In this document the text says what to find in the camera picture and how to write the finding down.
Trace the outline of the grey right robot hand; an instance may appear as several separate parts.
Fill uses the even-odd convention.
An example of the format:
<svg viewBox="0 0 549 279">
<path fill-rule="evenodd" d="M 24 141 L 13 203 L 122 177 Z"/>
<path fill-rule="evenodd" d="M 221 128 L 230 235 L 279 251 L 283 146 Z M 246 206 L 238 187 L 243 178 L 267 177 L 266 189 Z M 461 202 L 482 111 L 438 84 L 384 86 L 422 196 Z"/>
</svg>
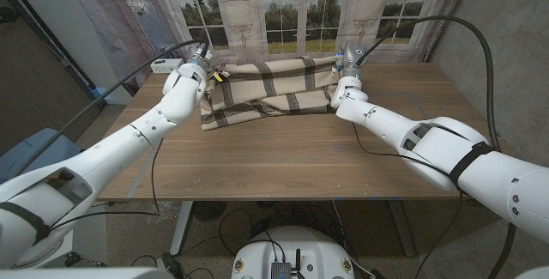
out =
<svg viewBox="0 0 549 279">
<path fill-rule="evenodd" d="M 365 51 L 364 44 L 354 40 L 347 41 L 339 51 L 341 57 L 335 63 L 338 77 L 360 78 L 361 65 L 357 62 L 365 54 Z"/>
</svg>

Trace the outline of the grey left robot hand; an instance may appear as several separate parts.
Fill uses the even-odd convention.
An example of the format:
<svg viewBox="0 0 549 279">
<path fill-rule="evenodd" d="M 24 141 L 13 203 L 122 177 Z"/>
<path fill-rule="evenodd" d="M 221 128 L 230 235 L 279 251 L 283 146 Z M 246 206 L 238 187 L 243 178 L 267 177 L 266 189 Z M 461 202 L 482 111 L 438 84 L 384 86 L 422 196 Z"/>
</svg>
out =
<svg viewBox="0 0 549 279">
<path fill-rule="evenodd" d="M 212 46 L 203 43 L 192 44 L 189 48 L 187 63 L 202 67 L 207 73 L 212 73 L 218 63 L 220 53 Z"/>
</svg>

